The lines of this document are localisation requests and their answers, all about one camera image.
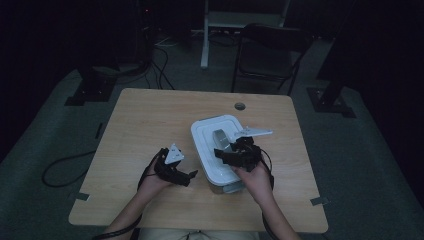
forearm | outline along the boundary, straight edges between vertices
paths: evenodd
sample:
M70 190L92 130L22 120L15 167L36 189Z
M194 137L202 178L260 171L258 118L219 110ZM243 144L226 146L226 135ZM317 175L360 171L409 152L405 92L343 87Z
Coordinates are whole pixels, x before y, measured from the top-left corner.
M299 240L299 235L293 230L281 209L278 207L274 197L260 202L262 213L275 236L280 240Z
M152 189L147 186L141 185L138 192L128 202L125 208L113 220L113 222L106 228L105 233L119 231L133 224L137 218L143 213L147 204L160 192L160 189ZM113 240L130 239L133 231L126 234L110 238Z

white desk leg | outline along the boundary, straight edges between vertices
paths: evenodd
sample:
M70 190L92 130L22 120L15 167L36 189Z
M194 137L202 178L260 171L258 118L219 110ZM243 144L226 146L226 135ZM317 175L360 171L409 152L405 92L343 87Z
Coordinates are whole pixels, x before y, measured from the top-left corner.
M203 28L203 50L202 59L200 61L200 67L206 69L208 67L209 60L209 7L208 0L205 0L205 23Z

container lid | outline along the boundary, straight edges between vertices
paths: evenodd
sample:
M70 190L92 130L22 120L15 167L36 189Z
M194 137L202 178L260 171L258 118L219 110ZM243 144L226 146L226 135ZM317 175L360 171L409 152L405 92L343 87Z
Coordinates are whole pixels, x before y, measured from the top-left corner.
M221 115L194 122L191 125L194 144L199 153L203 169L208 180L216 186L225 186L240 181L231 167L222 163L222 159L215 157L214 148L220 149L215 143L214 131L223 130L229 142L236 141L235 133L243 127L237 118L232 115Z

white object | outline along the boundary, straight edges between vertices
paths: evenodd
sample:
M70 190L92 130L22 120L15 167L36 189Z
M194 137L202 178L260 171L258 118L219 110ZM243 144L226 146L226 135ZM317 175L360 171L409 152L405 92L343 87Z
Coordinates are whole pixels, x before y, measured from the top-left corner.
M165 159L165 164L171 164L174 162L178 162L184 159L184 155L180 152L180 150L177 148L175 143L171 145L169 148L168 155Z
M226 133L229 142L235 142L237 138L234 133L243 130L243 127L234 116L222 115L194 122L191 133L207 179L215 186L225 187L239 182L240 178L229 165L222 163L222 159L215 157L214 148L219 149L219 146L215 143L213 133L220 129Z
M268 135L268 134L272 134L271 129L249 128L248 126L246 126L246 128L241 130L240 132L234 133L234 136L236 138L239 138L239 137L254 137L254 136L261 136L261 135Z

person's left hand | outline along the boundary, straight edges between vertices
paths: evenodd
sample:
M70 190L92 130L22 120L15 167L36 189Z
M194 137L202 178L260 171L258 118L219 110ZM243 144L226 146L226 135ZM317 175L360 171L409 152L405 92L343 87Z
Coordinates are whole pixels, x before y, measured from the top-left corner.
M142 190L142 188L149 188L149 189L154 189L160 192L165 187L172 185L172 183L162 180L156 174L154 168L158 158L159 156L153 160L152 164L150 165L149 171L147 172L147 176L144 178L138 191Z

